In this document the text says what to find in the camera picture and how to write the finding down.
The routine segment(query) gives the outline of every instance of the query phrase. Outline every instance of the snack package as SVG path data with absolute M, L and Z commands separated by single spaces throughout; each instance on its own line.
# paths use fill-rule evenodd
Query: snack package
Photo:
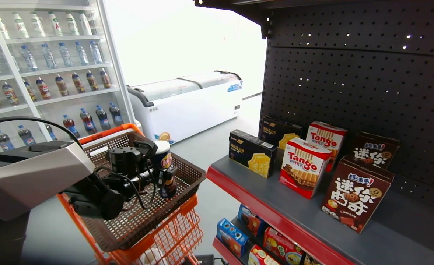
M 244 225 L 247 226 L 253 235 L 258 236 L 263 234 L 265 222 L 257 215 L 251 213 L 251 210 L 243 204 L 240 205 L 237 217 Z
M 290 140 L 284 151 L 279 182 L 305 198 L 312 198 L 331 154 L 329 150 L 300 138 Z
M 392 180 L 394 173 L 344 156 L 322 201 L 322 211 L 361 233 Z
M 238 257 L 245 253 L 248 237 L 226 218 L 217 224 L 217 238 Z
M 304 255 L 301 248 L 271 227 L 265 230 L 263 244 L 267 250 L 281 257 L 282 260 L 286 260 L 289 265 L 299 265 Z
M 228 156 L 251 171 L 268 178 L 276 159 L 277 147 L 240 130 L 230 132 Z
M 259 247 L 259 245 L 254 245 L 249 252 L 248 265 L 281 265 L 276 260 L 273 260 L 266 252 Z
M 300 138 L 302 135 L 302 126 L 283 121 L 276 117 L 263 117 L 263 132 L 261 139 L 272 145 L 278 146 L 279 149 L 286 149 L 288 141 L 294 138 Z
M 399 140 L 360 131 L 349 154 L 366 164 L 387 169 L 399 147 Z
M 306 253 L 306 258 L 304 260 L 304 265 L 322 265 L 320 262 L 318 262 L 314 257 Z
M 346 133 L 347 130 L 345 129 L 317 121 L 312 122 L 308 128 L 306 141 L 315 143 L 332 152 L 326 168 L 328 172 L 333 168 L 333 163 L 336 161 Z

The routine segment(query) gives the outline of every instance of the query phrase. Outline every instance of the black pegboard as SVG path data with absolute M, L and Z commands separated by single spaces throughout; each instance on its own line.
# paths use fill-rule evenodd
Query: black pegboard
M 434 206 L 434 1 L 285 8 L 270 21 L 261 116 L 328 122 L 346 143 L 357 131 L 400 139 L 392 189 Z

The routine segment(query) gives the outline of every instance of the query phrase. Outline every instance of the glass freezer lid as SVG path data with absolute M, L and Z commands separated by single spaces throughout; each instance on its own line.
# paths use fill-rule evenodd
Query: glass freezer lid
M 151 84 L 138 85 L 131 87 L 131 89 L 140 89 L 143 91 L 142 94 L 145 95 L 147 101 L 152 102 L 154 100 L 165 99 L 175 95 L 195 91 L 200 89 L 200 87 L 193 82 L 181 79 L 172 79 Z
M 186 77 L 180 77 L 180 79 L 198 82 L 202 86 L 202 88 L 240 80 L 240 78 L 236 74 L 220 71 L 205 74 L 193 74 Z

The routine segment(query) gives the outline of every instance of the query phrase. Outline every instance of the red shelf edge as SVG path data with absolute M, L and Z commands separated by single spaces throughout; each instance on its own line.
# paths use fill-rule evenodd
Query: red shelf edge
M 246 205 L 251 209 L 251 211 L 256 213 L 267 223 L 277 228 L 277 230 L 279 230 L 279 232 L 281 232 L 283 235 L 292 239 L 294 242 L 301 244 L 302 248 L 304 248 L 308 253 L 314 255 L 314 258 L 316 258 L 322 264 L 354 265 L 351 260 L 332 250 L 330 247 L 325 245 L 325 243 L 322 243 L 321 240 L 317 239 L 303 228 L 294 224 L 282 216 L 278 211 L 273 210 L 258 198 L 254 197 L 252 194 L 249 194 L 237 183 L 233 182 L 231 179 L 227 178 L 227 176 L 220 173 L 220 171 L 212 168 L 212 166 L 210 166 L 207 170 L 206 178 L 215 183 L 239 202 Z
M 212 242 L 212 246 L 222 255 L 222 258 L 226 260 L 230 265 L 242 265 L 242 262 L 235 257 L 235 255 L 222 243 L 220 240 L 215 237 L 214 242 Z

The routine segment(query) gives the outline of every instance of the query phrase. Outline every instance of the chest freezer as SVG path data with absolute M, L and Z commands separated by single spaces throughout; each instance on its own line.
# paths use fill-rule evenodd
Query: chest freezer
M 215 71 L 130 87 L 136 119 L 148 139 L 171 144 L 239 115 L 242 79 Z

